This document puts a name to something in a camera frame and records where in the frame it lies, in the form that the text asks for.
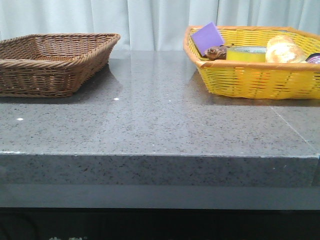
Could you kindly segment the brown toy animal figure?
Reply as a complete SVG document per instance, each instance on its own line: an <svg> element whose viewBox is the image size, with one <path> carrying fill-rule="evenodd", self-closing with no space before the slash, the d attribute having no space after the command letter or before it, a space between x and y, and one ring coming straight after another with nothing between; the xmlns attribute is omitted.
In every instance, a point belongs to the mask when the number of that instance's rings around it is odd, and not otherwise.
<svg viewBox="0 0 320 240"><path fill-rule="evenodd" d="M212 46L204 52L204 55L211 61L225 60L227 58L227 50L230 47L230 45Z"/></svg>

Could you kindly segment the purple sponge block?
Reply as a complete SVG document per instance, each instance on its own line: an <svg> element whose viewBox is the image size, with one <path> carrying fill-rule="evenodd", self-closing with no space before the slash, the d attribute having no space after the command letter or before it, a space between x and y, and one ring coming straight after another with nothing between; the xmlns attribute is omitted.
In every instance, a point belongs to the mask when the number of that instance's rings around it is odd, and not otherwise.
<svg viewBox="0 0 320 240"><path fill-rule="evenodd" d="M225 44L225 41L217 26L210 22L191 35L196 48L203 57L205 51L211 47L219 47Z"/></svg>

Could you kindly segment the pale curtain backdrop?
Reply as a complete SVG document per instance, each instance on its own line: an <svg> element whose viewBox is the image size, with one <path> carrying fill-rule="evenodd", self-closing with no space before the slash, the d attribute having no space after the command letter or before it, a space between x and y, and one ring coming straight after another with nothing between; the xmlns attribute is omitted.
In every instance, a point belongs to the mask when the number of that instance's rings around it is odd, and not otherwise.
<svg viewBox="0 0 320 240"><path fill-rule="evenodd" d="M117 50L180 51L188 26L292 27L318 34L317 0L3 0L0 38L118 33Z"/></svg>

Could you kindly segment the yellow woven basket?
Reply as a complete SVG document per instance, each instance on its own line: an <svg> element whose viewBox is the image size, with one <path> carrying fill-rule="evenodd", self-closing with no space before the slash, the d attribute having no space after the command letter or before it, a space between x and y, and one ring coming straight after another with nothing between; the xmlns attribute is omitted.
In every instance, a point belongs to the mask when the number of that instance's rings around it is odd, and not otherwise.
<svg viewBox="0 0 320 240"><path fill-rule="evenodd" d="M247 99L319 99L319 64L210 61L201 56L191 38L201 28L187 27L183 48L210 93ZM307 56L320 51L319 35L292 27L218 26L218 29L227 45L266 46L269 39L283 34L293 38Z"/></svg>

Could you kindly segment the brown wicker basket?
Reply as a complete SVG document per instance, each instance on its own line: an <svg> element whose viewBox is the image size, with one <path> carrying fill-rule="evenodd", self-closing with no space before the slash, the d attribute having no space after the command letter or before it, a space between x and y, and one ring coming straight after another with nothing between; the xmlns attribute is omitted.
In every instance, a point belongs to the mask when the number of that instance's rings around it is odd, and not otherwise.
<svg viewBox="0 0 320 240"><path fill-rule="evenodd" d="M48 33L0 42L0 95L65 98L105 65L118 33Z"/></svg>

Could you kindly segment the bread loaf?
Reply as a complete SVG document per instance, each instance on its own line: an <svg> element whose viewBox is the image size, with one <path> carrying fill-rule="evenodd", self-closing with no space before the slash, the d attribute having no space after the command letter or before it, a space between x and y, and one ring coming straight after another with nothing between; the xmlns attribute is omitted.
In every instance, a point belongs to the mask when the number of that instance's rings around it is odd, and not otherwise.
<svg viewBox="0 0 320 240"><path fill-rule="evenodd" d="M303 49L288 35L276 35L266 45L267 63L304 63L306 59Z"/></svg>

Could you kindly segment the purple striped round object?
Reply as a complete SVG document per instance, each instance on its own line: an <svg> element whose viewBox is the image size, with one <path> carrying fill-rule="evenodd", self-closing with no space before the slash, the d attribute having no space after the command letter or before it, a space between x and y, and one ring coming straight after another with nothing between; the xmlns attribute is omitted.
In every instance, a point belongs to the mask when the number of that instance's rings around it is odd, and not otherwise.
<svg viewBox="0 0 320 240"><path fill-rule="evenodd" d="M305 61L310 64L320 64L320 53L317 52L309 55Z"/></svg>

